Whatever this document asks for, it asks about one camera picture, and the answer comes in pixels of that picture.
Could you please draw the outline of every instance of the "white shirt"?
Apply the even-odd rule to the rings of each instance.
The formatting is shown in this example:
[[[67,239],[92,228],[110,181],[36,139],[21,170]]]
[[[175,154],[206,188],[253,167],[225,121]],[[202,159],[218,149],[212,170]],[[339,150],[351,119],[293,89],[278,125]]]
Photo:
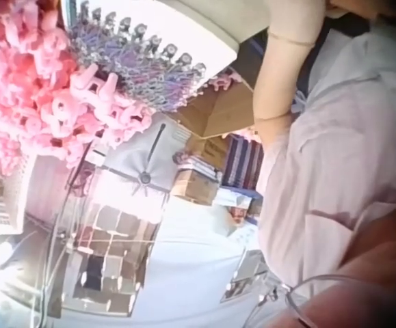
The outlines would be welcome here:
[[[257,190],[261,249],[290,286],[333,273],[358,229],[396,209],[395,29],[345,42],[265,150]]]

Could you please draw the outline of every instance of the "brown cardboard box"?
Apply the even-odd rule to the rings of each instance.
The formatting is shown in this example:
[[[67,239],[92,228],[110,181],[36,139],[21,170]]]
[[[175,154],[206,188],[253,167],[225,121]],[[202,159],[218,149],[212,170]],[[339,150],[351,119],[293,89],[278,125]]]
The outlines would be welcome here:
[[[210,206],[216,197],[219,184],[192,169],[180,171],[170,195],[177,196],[188,202]]]
[[[191,100],[186,107],[170,115],[195,136],[208,139],[254,125],[252,90],[259,74],[262,59],[248,42],[240,45],[237,59],[230,65],[240,74],[243,83],[228,90],[214,91],[212,87]]]
[[[185,145],[191,155],[198,157],[220,171],[224,171],[229,146],[230,137],[199,139],[193,135]]]

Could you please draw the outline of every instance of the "white display rack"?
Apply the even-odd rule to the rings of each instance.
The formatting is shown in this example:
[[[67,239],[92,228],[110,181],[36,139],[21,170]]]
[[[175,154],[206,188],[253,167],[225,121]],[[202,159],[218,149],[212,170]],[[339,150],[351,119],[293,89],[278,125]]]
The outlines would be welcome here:
[[[23,232],[27,191],[35,161],[36,156],[23,158],[14,172],[2,179],[0,234],[21,234]]]

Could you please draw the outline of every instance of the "white cloth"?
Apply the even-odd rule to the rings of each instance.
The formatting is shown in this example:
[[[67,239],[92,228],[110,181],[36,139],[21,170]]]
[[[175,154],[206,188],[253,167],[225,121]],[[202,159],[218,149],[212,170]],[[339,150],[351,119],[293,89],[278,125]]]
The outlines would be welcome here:
[[[257,191],[261,249],[290,286],[333,273],[357,230],[396,209],[394,29],[343,46],[305,113],[265,150]]]

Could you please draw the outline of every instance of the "person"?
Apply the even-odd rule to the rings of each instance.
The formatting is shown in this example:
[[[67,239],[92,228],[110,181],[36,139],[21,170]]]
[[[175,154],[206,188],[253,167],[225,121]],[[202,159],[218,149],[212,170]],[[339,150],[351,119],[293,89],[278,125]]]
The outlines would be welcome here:
[[[396,5],[332,2],[377,19],[370,32],[341,42],[293,121],[298,75],[327,3],[267,0],[267,49],[253,104],[265,151],[259,242],[286,286],[335,274],[377,286],[389,300],[357,284],[297,288],[315,326],[380,327],[386,317],[379,314],[396,315],[396,26],[386,23]],[[310,326],[284,312],[272,327]]]

